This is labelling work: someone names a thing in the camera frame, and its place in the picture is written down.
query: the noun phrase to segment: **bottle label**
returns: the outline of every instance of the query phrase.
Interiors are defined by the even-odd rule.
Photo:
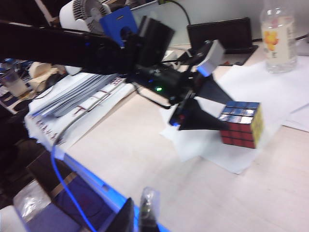
[[[262,26],[262,36],[269,64],[288,63],[296,55],[293,21],[277,28]]]

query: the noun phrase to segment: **wooden desk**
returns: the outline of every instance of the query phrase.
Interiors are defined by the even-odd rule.
[[[262,59],[259,48],[246,65]],[[68,153],[137,205],[145,186],[159,190],[159,221],[174,232],[309,230],[309,133],[281,127],[236,175],[201,157],[180,162],[163,129],[158,107],[132,94]]]

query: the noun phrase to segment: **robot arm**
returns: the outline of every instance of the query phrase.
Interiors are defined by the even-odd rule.
[[[226,128],[224,122],[202,111],[194,100],[194,96],[221,103],[231,100],[211,75],[223,54],[216,41],[205,43],[188,69],[178,72],[161,63],[174,31],[147,17],[138,34],[126,35],[123,48],[108,36],[84,31],[36,28],[5,21],[0,21],[0,30],[5,31],[0,37],[0,58],[77,66],[87,73],[127,74],[128,82],[163,96],[171,105],[179,104],[170,124],[180,125],[180,130]],[[195,65],[200,72],[191,72]]]

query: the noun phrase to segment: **desk fan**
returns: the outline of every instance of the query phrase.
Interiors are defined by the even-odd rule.
[[[100,0],[72,0],[64,5],[59,14],[62,28],[83,30],[95,34],[104,34],[99,20],[111,13],[107,4]],[[69,74],[78,73],[81,68],[66,66]]]

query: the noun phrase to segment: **rubik's cube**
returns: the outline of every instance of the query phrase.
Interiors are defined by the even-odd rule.
[[[220,131],[224,144],[256,148],[264,127],[260,103],[229,101],[219,120],[229,125]]]

